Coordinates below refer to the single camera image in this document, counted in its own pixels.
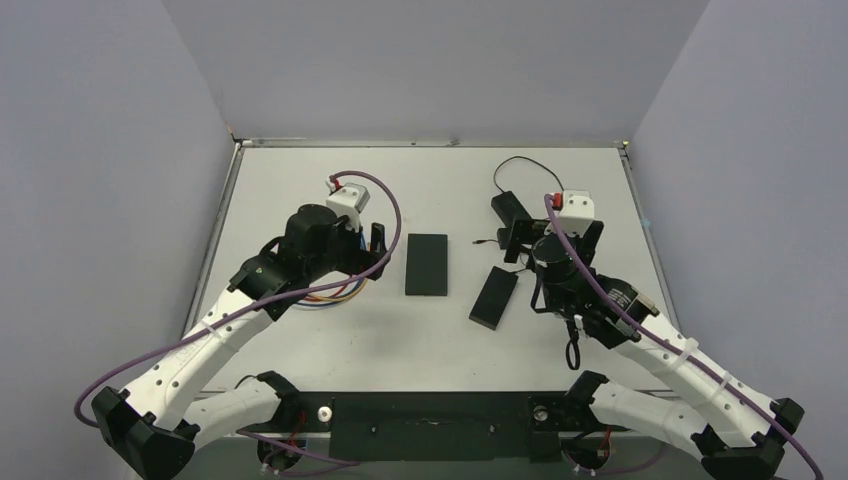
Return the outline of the black network switch small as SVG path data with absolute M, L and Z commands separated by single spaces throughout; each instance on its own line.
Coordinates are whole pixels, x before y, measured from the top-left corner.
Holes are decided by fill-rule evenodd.
M 469 319 L 495 331 L 518 282 L 514 272 L 493 267 L 469 313 Z

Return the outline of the black power adapter with cord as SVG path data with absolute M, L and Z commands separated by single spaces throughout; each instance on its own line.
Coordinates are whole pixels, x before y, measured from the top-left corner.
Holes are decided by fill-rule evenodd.
M 499 171 L 509 162 L 517 160 L 530 162 L 533 165 L 541 168 L 543 171 L 552 176 L 552 178 L 556 181 L 560 191 L 564 189 L 564 185 L 559 176 L 553 170 L 551 170 L 541 162 L 538 162 L 530 157 L 522 155 L 511 156 L 503 160 L 494 169 L 492 173 L 492 181 L 496 189 L 499 191 L 499 194 L 494 196 L 490 202 L 490 205 L 494 210 L 495 214 L 503 223 L 503 227 L 497 231 L 495 238 L 473 240 L 473 245 L 481 245 L 484 243 L 497 243 L 501 250 L 506 250 L 509 247 L 512 239 L 514 223 L 517 220 L 528 220 L 531 218 L 528 211 L 517 198 L 517 196 L 511 190 L 506 190 L 505 188 L 501 187 L 497 180 Z

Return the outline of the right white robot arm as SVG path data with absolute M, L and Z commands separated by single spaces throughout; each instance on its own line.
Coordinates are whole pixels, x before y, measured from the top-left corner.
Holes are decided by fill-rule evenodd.
M 790 398 L 758 393 L 720 368 L 685 337 L 656 304 L 624 280 L 594 273 L 604 229 L 593 220 L 571 246 L 541 219 L 517 219 L 498 229 L 508 263 L 527 255 L 535 275 L 531 307 L 564 320 L 566 361 L 580 366 L 578 342 L 594 340 L 660 380 L 677 396 L 669 401 L 585 370 L 564 400 L 566 418 L 578 427 L 621 426 L 684 451 L 714 479 L 771 479 L 796 432 L 803 408 Z

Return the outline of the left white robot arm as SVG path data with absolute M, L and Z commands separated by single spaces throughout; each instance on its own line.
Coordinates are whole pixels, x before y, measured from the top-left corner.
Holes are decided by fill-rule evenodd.
M 175 345 L 152 352 L 155 364 L 121 389 L 104 387 L 92 410 L 107 445 L 143 479 L 172 479 L 194 453 L 246 427 L 285 430 L 300 420 L 298 390 L 267 371 L 236 388 L 199 399 L 200 390 L 253 337 L 338 272 L 348 280 L 377 280 L 394 244 L 371 227 L 369 249 L 352 218 L 317 204 L 301 206 L 285 232 L 247 259 L 209 311 Z

